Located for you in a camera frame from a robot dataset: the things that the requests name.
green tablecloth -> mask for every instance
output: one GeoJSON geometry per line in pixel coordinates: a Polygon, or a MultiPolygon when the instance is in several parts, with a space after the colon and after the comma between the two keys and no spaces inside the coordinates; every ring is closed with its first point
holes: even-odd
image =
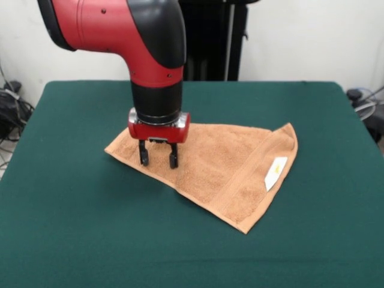
{"type": "Polygon", "coordinates": [[[384,287],[384,161],[338,85],[184,91],[193,122],[297,132],[250,233],[104,153],[128,82],[54,82],[0,183],[0,287],[384,287]]]}

white label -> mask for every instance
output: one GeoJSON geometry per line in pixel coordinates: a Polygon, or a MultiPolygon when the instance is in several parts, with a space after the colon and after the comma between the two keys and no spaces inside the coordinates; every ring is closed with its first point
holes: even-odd
{"type": "Polygon", "coordinates": [[[271,168],[267,175],[265,176],[265,188],[269,191],[279,179],[281,173],[284,170],[285,165],[287,164],[288,157],[277,157],[272,163],[271,168]]]}

